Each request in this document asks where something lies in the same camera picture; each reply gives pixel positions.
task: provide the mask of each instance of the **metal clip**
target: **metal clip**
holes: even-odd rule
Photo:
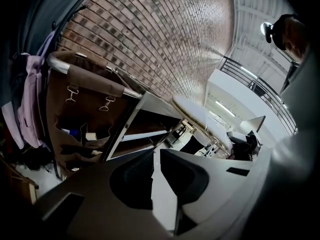
[[[76,101],[75,101],[72,97],[73,97],[74,94],[78,94],[78,93],[79,93],[79,90],[76,90],[76,92],[75,92],[75,91],[73,91],[73,90],[70,90],[70,89],[69,89],[69,86],[68,86],[67,89],[68,89],[69,92],[71,92],[71,95],[70,95],[70,98],[67,98],[67,99],[65,100],[65,103],[76,103]]]
[[[103,112],[109,111],[108,106],[109,106],[110,102],[114,102],[114,101],[116,100],[116,98],[114,98],[114,99],[112,100],[112,99],[108,99],[108,97],[106,97],[105,100],[106,100],[105,105],[99,108],[99,110],[100,110],[100,111],[103,111]]]

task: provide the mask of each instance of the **white floor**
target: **white floor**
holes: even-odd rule
[[[186,132],[174,145],[172,149],[180,150],[191,138],[191,134]],[[168,146],[162,143],[154,150],[154,173],[152,175],[152,193],[151,199],[153,202],[153,214],[162,224],[162,226],[172,231],[175,228],[176,213],[177,213],[177,196],[170,188],[167,180],[161,172],[160,165],[160,149],[168,149]],[[46,169],[42,168],[38,171],[29,170],[24,165],[18,165],[16,170],[25,177],[35,181],[39,185],[36,190],[37,198],[43,196],[46,192],[53,189],[61,181],[56,178],[53,164],[48,164]]]

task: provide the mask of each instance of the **railing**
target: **railing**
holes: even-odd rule
[[[224,58],[226,60],[220,70],[237,79],[258,95],[277,115],[287,132],[293,135],[298,130],[295,120],[282,102],[279,94],[263,79],[251,73],[240,63],[228,57]]]

